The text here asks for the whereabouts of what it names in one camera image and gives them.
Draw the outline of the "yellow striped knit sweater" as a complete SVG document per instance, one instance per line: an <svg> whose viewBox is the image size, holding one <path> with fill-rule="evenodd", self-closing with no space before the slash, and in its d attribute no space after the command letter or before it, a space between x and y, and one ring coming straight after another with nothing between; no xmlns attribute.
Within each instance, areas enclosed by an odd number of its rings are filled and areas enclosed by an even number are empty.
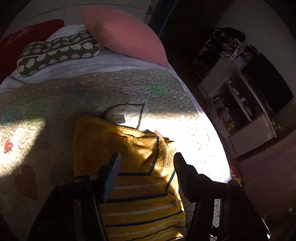
<svg viewBox="0 0 296 241"><path fill-rule="evenodd" d="M186 215L174 168L173 142L92 116L77 120L73 139L76 178L96 173L115 152L121 155L121 168L111 195L100 206L109 239L184 237Z"/></svg>

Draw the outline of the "patchwork heart quilt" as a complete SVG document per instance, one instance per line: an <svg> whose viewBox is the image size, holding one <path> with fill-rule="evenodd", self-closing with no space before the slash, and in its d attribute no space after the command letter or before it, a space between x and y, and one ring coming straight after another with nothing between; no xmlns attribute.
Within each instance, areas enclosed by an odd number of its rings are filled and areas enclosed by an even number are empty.
<svg viewBox="0 0 296 241"><path fill-rule="evenodd" d="M54 186L73 176L72 138L84 115L158 131L199 173L230 178L206 114L178 78L163 70L122 70L25 84L1 94L1 214L19 240Z"/></svg>

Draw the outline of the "white shelf unit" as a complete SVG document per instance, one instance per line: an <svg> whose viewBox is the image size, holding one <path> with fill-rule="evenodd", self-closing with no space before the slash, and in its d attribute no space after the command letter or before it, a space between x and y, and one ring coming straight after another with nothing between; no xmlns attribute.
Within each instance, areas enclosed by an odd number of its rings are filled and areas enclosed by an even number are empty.
<svg viewBox="0 0 296 241"><path fill-rule="evenodd" d="M239 30L216 28L193 63L201 79L199 89L234 157L276 138L271 114L242 70L232 63L236 57L243 57L244 40L245 34Z"/></svg>

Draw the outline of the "black television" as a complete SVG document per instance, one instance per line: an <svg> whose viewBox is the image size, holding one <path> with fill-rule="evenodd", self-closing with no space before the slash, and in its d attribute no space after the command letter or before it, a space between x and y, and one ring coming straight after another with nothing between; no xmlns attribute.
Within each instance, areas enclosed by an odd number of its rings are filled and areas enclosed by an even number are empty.
<svg viewBox="0 0 296 241"><path fill-rule="evenodd" d="M251 58L242 74L272 116L294 98L284 78L262 53Z"/></svg>

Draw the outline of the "white alarm clock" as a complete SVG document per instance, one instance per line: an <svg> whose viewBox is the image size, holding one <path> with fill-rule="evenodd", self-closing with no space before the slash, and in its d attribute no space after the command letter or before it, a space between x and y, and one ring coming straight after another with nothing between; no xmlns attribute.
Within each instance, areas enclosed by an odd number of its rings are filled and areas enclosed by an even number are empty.
<svg viewBox="0 0 296 241"><path fill-rule="evenodd" d="M238 56L236 57L232 63L235 65L235 67L241 71L248 63L247 61L242 57L242 56Z"/></svg>

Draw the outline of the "green sheep pattern pillow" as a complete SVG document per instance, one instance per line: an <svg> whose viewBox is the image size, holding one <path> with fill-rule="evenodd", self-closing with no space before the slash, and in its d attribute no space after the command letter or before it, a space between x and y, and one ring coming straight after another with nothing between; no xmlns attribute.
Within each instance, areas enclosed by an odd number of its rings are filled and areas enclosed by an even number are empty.
<svg viewBox="0 0 296 241"><path fill-rule="evenodd" d="M16 66L22 76L67 60L96 57L103 45L93 39L87 30L51 41L31 42L19 56Z"/></svg>

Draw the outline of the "red long bolster pillow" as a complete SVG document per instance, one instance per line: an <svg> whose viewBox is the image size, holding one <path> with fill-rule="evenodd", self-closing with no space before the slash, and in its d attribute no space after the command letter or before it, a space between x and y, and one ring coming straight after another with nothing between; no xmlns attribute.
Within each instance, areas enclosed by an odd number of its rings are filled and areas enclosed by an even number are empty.
<svg viewBox="0 0 296 241"><path fill-rule="evenodd" d="M61 19L50 20L30 25L1 39L1 81L16 69L16 62L28 44L45 41L64 25Z"/></svg>

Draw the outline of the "pink knit cushion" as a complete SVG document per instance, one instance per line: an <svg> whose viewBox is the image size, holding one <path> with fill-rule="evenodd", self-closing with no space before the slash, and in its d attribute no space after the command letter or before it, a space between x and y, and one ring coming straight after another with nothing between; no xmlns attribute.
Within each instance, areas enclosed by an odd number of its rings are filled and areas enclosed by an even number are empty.
<svg viewBox="0 0 296 241"><path fill-rule="evenodd" d="M128 14L104 12L90 19L83 15L83 23L90 35L104 47L114 52L147 62L168 66L165 49L155 32L138 18Z"/></svg>

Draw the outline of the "white wardrobe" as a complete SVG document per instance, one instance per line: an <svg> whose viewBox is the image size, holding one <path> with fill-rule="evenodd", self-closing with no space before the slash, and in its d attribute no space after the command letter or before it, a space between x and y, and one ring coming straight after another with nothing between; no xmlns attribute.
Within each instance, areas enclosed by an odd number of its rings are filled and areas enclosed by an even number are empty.
<svg viewBox="0 0 296 241"><path fill-rule="evenodd" d="M29 1L12 21L25 27L49 20L63 20L65 25L86 23L84 14L93 20L104 12L132 15L144 19L151 1Z"/></svg>

